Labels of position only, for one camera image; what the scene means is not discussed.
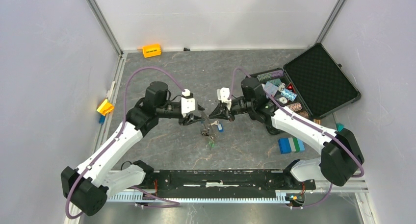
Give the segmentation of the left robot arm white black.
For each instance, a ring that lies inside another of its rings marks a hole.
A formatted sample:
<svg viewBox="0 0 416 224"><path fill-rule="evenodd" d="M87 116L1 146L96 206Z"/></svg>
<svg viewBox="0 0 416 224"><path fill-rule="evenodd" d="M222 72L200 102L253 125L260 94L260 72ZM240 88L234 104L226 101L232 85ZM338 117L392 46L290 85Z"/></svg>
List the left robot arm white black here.
<svg viewBox="0 0 416 224"><path fill-rule="evenodd" d="M166 83L152 82L145 96L127 111L116 131L93 155L76 168L66 167L61 172L66 206L73 204L81 214L93 216L114 194L135 185L145 189L153 185L154 175L137 164L114 174L109 172L132 146L158 125L160 118L178 119L183 126L204 120L196 116L196 112L204 108L189 90L182 92L179 101L170 100L169 96Z"/></svg>

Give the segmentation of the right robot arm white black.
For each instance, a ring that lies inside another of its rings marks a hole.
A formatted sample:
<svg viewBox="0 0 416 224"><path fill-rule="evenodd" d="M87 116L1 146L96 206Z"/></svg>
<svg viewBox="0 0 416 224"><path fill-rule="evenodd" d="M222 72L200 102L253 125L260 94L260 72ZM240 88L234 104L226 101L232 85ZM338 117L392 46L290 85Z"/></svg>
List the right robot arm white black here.
<svg viewBox="0 0 416 224"><path fill-rule="evenodd" d="M341 187L350 178L364 175L363 154L352 131L336 131L300 116L265 92L255 77L243 79L241 88L243 95L236 99L230 88L219 89L219 104L209 118L234 121L236 115L247 113L269 128L300 139L320 156L289 164L283 176L286 187L295 189L304 181L321 178Z"/></svg>

